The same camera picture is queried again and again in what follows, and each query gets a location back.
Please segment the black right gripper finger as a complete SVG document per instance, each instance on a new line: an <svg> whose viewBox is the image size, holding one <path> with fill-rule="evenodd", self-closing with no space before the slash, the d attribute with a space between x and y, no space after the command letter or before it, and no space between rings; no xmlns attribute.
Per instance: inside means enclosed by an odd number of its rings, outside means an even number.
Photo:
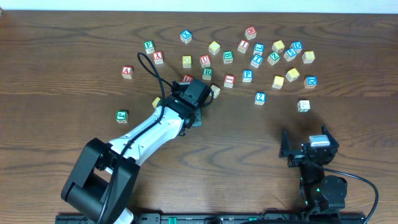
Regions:
<svg viewBox="0 0 398 224"><path fill-rule="evenodd" d="M330 147L335 147L335 148L339 148L339 144L336 141L336 139L330 134L329 130L327 129L327 127L323 124L321 127L322 130L322 134L326 135L329 142L330 142Z"/></svg>
<svg viewBox="0 0 398 224"><path fill-rule="evenodd" d="M282 138L281 144L279 149L279 158L288 157L290 154L290 146L289 146L289 139L286 133L286 130L282 130Z"/></svg>

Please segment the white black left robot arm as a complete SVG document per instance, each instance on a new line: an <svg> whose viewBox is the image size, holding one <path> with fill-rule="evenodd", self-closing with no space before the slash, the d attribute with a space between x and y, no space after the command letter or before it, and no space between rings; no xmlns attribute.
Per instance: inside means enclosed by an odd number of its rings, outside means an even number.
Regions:
<svg viewBox="0 0 398 224"><path fill-rule="evenodd" d="M170 95L154 112L125 135L105 143L98 138L83 148L61 198L95 223L131 223L127 203L141 165L160 146L195 121L205 98Z"/></svg>

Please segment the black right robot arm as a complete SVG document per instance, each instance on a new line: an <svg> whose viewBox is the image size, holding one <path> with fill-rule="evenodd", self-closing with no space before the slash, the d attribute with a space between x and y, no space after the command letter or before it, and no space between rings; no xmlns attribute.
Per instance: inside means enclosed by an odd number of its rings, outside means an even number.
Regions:
<svg viewBox="0 0 398 224"><path fill-rule="evenodd" d="M335 175L325 175L324 166L329 164L340 145L322 126L321 135L309 137L300 149L292 149L286 131L282 132L280 158L287 159L289 167L300 170L300 194L306 203L303 217L321 213L338 213L345 208L347 181Z"/></svg>

